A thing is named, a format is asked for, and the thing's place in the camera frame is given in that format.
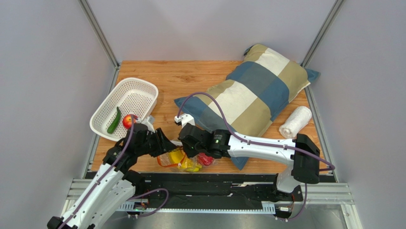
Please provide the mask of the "clear orange zip top bag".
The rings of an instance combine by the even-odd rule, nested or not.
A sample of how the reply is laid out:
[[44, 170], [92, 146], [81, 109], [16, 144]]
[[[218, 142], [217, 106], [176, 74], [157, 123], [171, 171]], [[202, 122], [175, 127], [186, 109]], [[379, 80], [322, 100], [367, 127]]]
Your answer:
[[199, 153], [197, 156], [189, 158], [184, 152], [180, 141], [171, 140], [171, 142], [176, 145], [176, 148], [157, 157], [158, 165], [161, 167], [169, 168], [174, 172], [195, 173], [201, 172], [217, 163], [216, 159], [204, 153]]

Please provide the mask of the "red fake apple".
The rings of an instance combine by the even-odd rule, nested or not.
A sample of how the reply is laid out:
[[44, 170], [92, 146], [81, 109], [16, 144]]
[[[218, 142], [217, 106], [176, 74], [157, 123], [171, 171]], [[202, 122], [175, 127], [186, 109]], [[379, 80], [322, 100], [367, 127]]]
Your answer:
[[125, 129], [130, 129], [132, 124], [136, 123], [138, 116], [134, 114], [126, 115], [122, 120], [122, 125]]

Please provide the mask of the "green fake chili pepper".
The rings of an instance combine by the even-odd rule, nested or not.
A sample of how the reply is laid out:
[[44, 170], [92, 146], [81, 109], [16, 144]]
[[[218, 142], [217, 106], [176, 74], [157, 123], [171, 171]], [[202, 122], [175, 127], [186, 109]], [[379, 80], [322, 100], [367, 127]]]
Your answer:
[[113, 133], [114, 133], [114, 131], [116, 130], [116, 128], [117, 128], [117, 126], [118, 126], [118, 124], [119, 124], [119, 122], [120, 122], [121, 115], [122, 115], [121, 110], [120, 110], [120, 108], [117, 106], [117, 107], [116, 107], [116, 116], [115, 116], [115, 118], [113, 119], [112, 123], [111, 123], [111, 124], [109, 125], [109, 127], [107, 128], [107, 133], [108, 133], [108, 134], [113, 134]]

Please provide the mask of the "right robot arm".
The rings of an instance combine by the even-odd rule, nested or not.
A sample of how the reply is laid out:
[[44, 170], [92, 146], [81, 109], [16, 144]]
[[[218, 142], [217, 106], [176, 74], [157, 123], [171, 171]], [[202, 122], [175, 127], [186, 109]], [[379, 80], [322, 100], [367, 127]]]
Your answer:
[[295, 139], [267, 139], [242, 135], [228, 130], [208, 132], [185, 124], [179, 140], [188, 157], [199, 153], [215, 159], [250, 157], [279, 162], [286, 169], [277, 175], [276, 190], [291, 193], [301, 183], [317, 184], [319, 178], [318, 147], [303, 134]]

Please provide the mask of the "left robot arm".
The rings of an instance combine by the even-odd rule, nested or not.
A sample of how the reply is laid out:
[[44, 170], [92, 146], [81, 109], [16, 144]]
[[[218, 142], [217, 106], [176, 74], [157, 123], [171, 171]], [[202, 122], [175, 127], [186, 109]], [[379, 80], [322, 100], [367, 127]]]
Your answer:
[[160, 128], [133, 124], [126, 137], [108, 150], [97, 174], [61, 217], [52, 217], [49, 229], [100, 229], [133, 196], [144, 196], [145, 178], [131, 170], [138, 157], [158, 157], [177, 149]]

